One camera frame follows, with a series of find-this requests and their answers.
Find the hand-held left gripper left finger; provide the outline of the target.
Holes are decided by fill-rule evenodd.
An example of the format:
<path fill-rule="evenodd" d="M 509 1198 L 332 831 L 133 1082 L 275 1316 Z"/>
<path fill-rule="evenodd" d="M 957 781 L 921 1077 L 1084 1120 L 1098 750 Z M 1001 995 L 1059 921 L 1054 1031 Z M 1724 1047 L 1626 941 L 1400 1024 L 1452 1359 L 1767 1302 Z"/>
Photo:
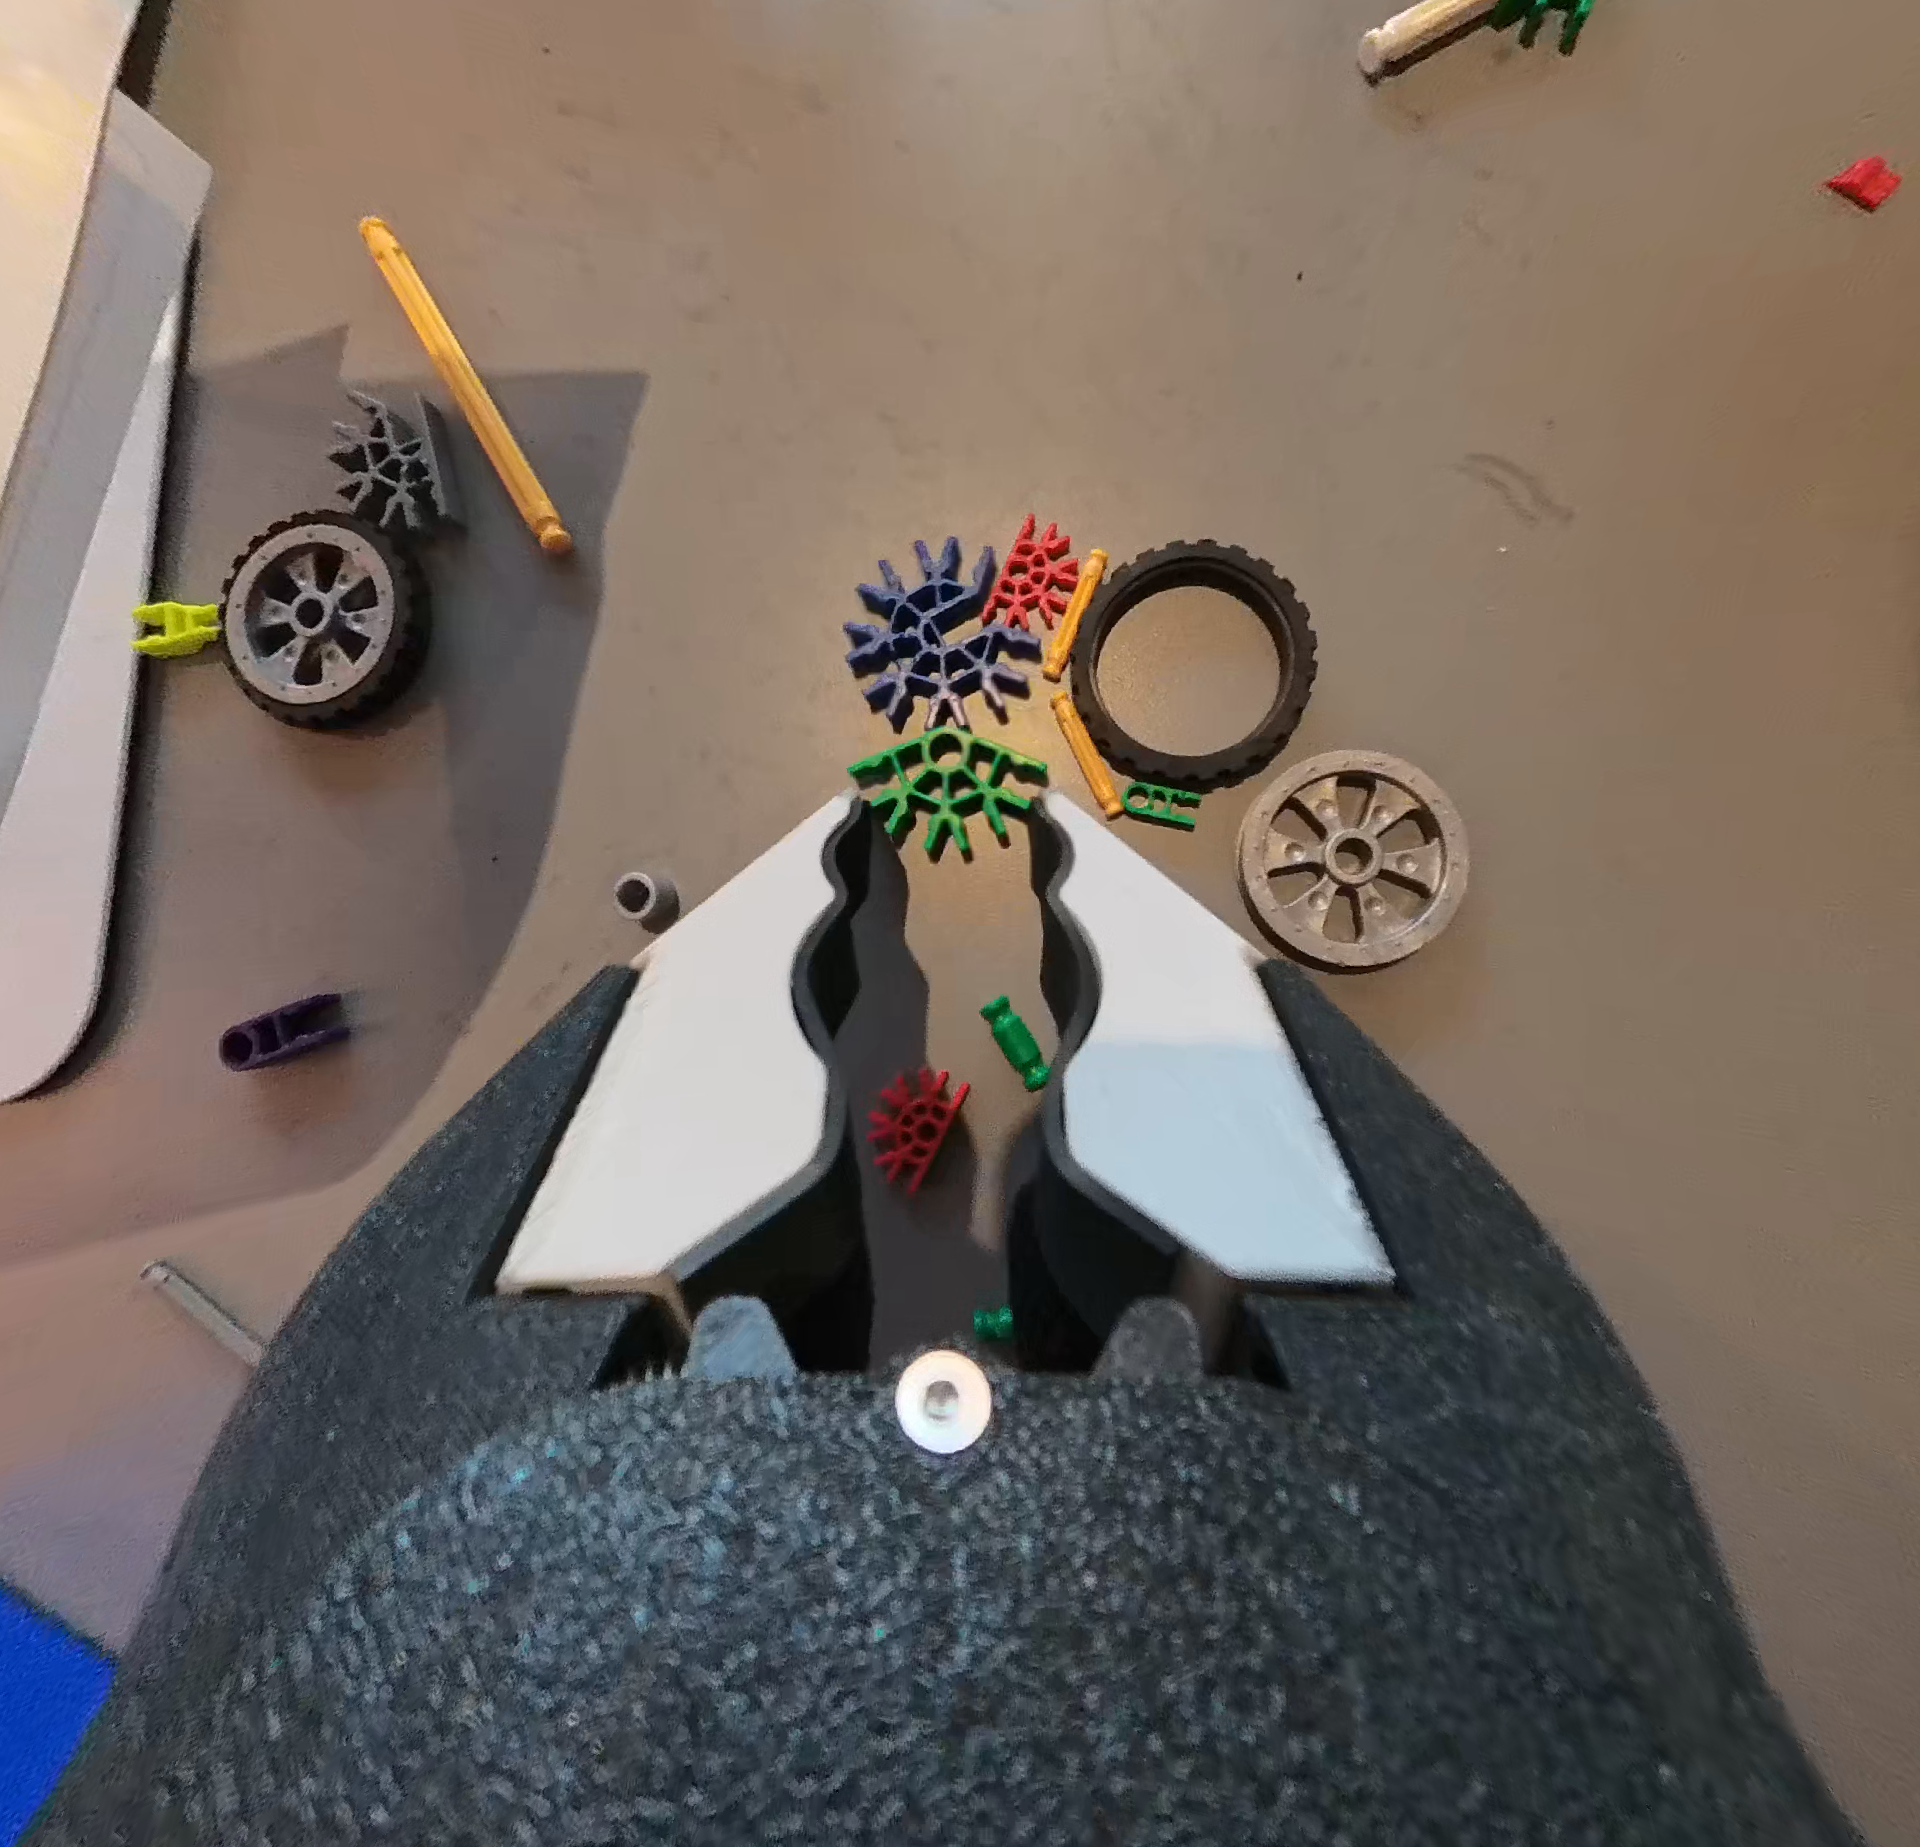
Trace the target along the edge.
<path fill-rule="evenodd" d="M 499 1291 L 810 1295 L 853 1264 L 836 1036 L 869 856 L 867 805 L 832 795 L 638 956 Z"/>

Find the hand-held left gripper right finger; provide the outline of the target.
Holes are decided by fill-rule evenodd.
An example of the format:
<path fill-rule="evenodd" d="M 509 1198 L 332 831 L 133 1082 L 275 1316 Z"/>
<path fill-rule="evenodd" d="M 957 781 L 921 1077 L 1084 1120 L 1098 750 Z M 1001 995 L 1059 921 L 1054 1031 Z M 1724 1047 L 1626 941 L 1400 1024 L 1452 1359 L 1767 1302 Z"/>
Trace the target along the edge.
<path fill-rule="evenodd" d="M 1266 956 L 1098 817 L 1031 821 L 1057 1059 L 1047 1152 L 1149 1247 L 1255 1286 L 1391 1289 L 1392 1260 L 1312 1097 Z"/>

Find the red toy connector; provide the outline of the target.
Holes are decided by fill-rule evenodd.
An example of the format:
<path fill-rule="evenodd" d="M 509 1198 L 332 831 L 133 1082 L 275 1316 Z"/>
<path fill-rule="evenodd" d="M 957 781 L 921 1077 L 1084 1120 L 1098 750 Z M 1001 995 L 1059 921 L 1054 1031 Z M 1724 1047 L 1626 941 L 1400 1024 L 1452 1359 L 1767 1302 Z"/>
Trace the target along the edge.
<path fill-rule="evenodd" d="M 867 1148 L 879 1176 L 903 1196 L 917 1196 L 946 1146 L 970 1093 L 970 1082 L 930 1064 L 903 1068 L 884 1083 L 867 1114 Z"/>
<path fill-rule="evenodd" d="M 1071 551 L 1071 535 L 1057 522 L 1042 526 L 1036 515 L 1025 515 L 1020 535 L 996 567 L 983 624 L 1016 632 L 1054 632 L 1068 612 L 1078 581 L 1080 559 Z"/>

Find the grey toy wheel hub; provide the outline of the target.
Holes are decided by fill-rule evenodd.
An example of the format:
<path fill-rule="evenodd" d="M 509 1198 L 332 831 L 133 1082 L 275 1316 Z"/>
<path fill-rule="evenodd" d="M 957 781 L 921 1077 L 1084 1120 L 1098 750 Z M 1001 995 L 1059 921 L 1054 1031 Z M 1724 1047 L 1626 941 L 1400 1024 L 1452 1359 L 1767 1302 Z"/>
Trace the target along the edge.
<path fill-rule="evenodd" d="M 1452 798 L 1416 763 L 1330 750 L 1285 768 L 1236 829 L 1253 921 L 1305 965 L 1379 972 L 1437 941 L 1467 897 Z"/>

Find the short orange toy rod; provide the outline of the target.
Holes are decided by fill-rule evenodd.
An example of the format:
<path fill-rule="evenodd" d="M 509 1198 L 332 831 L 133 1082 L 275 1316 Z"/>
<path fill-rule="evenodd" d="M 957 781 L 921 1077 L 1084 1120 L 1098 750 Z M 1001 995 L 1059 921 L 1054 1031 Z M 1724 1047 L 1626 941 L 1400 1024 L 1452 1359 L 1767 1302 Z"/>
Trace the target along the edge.
<path fill-rule="evenodd" d="M 1098 584 L 1100 584 L 1100 579 L 1106 572 L 1106 559 L 1109 559 L 1106 548 L 1092 548 L 1080 558 L 1078 579 L 1071 584 L 1068 605 L 1059 612 L 1054 638 L 1051 638 L 1051 645 L 1045 650 L 1045 660 L 1042 660 L 1045 682 L 1062 682 L 1062 676 L 1068 668 L 1068 660 L 1071 660 L 1071 645 L 1078 638 L 1080 619 L 1084 619 L 1084 612 L 1086 612 L 1086 608 L 1093 601 L 1093 590 L 1098 590 Z"/>
<path fill-rule="evenodd" d="M 1098 754 L 1098 745 L 1092 742 L 1092 727 L 1084 724 L 1078 707 L 1071 705 L 1071 695 L 1067 688 L 1057 688 L 1047 700 L 1047 710 L 1068 748 L 1071 763 L 1078 766 L 1078 775 L 1086 784 L 1092 804 L 1098 804 L 1106 821 L 1123 819 L 1126 813 L 1123 795 L 1102 758 Z"/>

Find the purple toy connector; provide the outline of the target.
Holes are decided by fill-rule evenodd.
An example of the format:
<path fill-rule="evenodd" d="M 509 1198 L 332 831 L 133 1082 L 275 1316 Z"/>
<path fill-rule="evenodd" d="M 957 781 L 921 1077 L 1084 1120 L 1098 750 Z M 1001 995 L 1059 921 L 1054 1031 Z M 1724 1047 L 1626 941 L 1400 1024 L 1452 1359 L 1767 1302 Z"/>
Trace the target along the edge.
<path fill-rule="evenodd" d="M 350 1036 L 345 995 L 324 989 L 226 1024 L 219 1034 L 219 1061 L 226 1070 L 263 1070 L 345 1044 Z"/>

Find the short grey toy rod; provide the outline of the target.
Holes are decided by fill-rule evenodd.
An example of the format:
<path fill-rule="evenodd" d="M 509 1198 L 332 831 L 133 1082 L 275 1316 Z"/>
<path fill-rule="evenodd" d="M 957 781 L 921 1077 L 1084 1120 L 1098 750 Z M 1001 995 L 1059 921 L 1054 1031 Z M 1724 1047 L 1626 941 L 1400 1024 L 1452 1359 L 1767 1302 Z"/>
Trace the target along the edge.
<path fill-rule="evenodd" d="M 177 1264 L 156 1257 L 140 1268 L 140 1284 L 156 1289 L 169 1305 L 173 1305 L 189 1323 L 196 1323 L 209 1340 L 214 1340 L 226 1356 L 232 1356 L 247 1371 L 256 1371 L 264 1350 L 257 1332 L 251 1332 L 237 1313 L 230 1313 L 214 1295 L 205 1291 L 189 1275 Z"/>

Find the blue toy connector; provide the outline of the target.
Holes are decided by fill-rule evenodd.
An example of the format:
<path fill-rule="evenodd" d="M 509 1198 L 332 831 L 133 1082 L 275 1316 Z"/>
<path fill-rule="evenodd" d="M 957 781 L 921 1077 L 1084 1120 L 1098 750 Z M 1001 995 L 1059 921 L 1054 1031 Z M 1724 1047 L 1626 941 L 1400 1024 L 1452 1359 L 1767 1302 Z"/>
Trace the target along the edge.
<path fill-rule="evenodd" d="M 1011 663 L 1038 663 L 1045 649 L 1016 625 L 983 619 L 996 581 L 994 548 L 984 545 L 970 569 L 955 535 L 938 558 L 924 541 L 913 541 L 913 551 L 918 584 L 903 584 L 898 567 L 879 558 L 879 584 L 858 589 L 874 616 L 845 625 L 848 666 L 867 676 L 867 707 L 881 714 L 891 733 L 903 733 L 918 705 L 924 727 L 965 727 L 965 698 L 983 695 L 996 721 L 1005 721 L 1005 700 L 1029 695 L 1025 671 Z"/>

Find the black toy tire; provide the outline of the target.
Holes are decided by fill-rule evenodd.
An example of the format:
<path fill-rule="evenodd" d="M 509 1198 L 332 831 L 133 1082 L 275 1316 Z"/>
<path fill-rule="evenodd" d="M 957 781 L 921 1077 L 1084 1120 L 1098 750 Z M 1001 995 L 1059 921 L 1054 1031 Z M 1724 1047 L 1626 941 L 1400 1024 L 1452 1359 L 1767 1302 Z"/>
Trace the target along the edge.
<path fill-rule="evenodd" d="M 1144 601 L 1183 584 L 1209 584 L 1246 608 L 1279 655 L 1275 698 L 1258 724 L 1207 754 L 1171 754 L 1126 733 L 1098 678 L 1106 634 Z M 1086 724 L 1098 754 L 1128 779 L 1198 795 L 1212 795 L 1261 772 L 1298 724 L 1315 676 L 1319 634 L 1295 584 L 1275 563 L 1215 540 L 1170 541 L 1109 567 L 1084 608 L 1068 650 L 1071 707 Z"/>

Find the toy wheel with black tire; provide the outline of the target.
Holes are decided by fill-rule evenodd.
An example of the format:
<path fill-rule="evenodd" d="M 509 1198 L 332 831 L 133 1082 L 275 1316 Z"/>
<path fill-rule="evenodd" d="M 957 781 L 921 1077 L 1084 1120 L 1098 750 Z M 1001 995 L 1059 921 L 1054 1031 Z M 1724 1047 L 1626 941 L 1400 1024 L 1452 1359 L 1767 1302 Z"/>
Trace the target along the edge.
<path fill-rule="evenodd" d="M 350 727 L 418 682 L 433 598 L 412 541 L 356 515 L 298 509 L 226 567 L 219 650 L 247 700 L 291 727 Z"/>

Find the grey toy connector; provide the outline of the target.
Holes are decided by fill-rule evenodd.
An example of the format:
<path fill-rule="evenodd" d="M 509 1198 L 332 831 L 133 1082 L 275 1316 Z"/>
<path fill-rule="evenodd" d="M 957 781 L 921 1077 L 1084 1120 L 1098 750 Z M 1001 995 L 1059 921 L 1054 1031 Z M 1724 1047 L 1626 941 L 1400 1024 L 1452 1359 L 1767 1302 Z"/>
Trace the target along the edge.
<path fill-rule="evenodd" d="M 328 460 L 343 473 L 345 508 L 391 540 L 433 540 L 464 528 L 464 502 L 441 414 L 408 395 L 397 409 L 383 395 L 345 389 L 356 422 L 336 419 Z"/>

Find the long yellow toy rod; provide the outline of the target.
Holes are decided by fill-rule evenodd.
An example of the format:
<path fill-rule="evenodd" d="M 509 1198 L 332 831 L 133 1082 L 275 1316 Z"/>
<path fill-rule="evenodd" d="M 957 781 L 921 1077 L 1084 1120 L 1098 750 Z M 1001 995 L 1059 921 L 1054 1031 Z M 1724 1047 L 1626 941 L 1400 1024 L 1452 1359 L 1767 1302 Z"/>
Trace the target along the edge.
<path fill-rule="evenodd" d="M 412 255 L 399 244 L 397 229 L 383 219 L 361 219 L 359 237 L 391 291 L 401 316 L 415 329 L 427 362 L 439 372 L 444 391 L 456 397 L 460 416 L 468 419 L 482 459 L 493 464 L 493 473 L 503 480 L 509 498 L 514 502 L 518 516 L 533 531 L 538 548 L 547 558 L 574 554 L 574 531 L 563 526 L 563 516 L 531 466 L 514 429 L 503 416 L 488 386 L 478 372 L 464 346 L 458 341 L 451 325 L 444 320 L 439 303 L 427 288 L 422 272 Z"/>

